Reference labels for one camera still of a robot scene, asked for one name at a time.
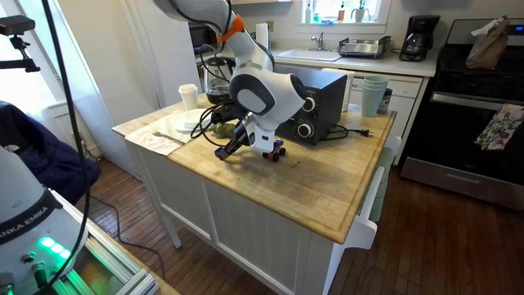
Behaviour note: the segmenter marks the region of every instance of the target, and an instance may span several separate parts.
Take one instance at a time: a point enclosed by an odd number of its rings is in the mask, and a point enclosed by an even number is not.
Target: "white container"
[[[185,110],[193,110],[198,107],[198,89],[195,84],[182,84],[179,94]]]
[[[262,45],[265,50],[269,50],[269,27],[267,27],[267,23],[256,25],[256,40],[259,45]]]

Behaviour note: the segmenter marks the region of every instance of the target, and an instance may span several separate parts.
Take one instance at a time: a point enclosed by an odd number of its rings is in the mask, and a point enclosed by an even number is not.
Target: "hardwood floor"
[[[141,182],[108,161],[92,194],[120,210],[121,236],[152,248],[166,281],[182,294],[272,294],[241,268],[180,228],[174,250]],[[115,213],[92,202],[90,218],[110,235]],[[378,235],[370,251],[349,250],[333,282],[339,294],[524,294],[524,215],[473,199],[390,177]],[[159,259],[129,250],[162,276]]]

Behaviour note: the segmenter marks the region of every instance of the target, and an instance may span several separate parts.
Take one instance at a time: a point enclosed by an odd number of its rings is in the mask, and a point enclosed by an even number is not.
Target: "dish towel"
[[[488,127],[480,133],[475,145],[478,145],[482,151],[503,151],[513,133],[521,127],[522,120],[524,107],[503,105],[503,109],[495,113]]]
[[[180,115],[164,117],[126,136],[128,141],[143,146],[152,153],[169,156],[192,140],[190,133],[175,130]]]

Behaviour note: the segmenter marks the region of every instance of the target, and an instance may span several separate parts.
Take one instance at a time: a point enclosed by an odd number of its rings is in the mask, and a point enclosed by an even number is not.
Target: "oven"
[[[496,71],[468,71],[465,33],[486,22],[454,23],[408,138],[401,177],[524,210],[524,123],[500,151],[477,143],[503,105],[524,109],[524,36],[511,38]]]

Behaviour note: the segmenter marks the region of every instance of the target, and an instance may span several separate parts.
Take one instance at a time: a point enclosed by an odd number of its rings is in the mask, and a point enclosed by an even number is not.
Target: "green light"
[[[71,256],[71,251],[69,251],[69,250],[64,250],[64,251],[61,253],[61,258],[62,258],[62,259],[69,259],[69,256]]]
[[[54,246],[54,241],[49,238],[49,236],[46,236],[46,238],[43,238],[43,246],[46,246],[46,248],[53,248]]]
[[[51,248],[51,251],[53,251],[53,253],[62,253],[64,248],[62,248],[62,245],[54,245],[54,246]]]

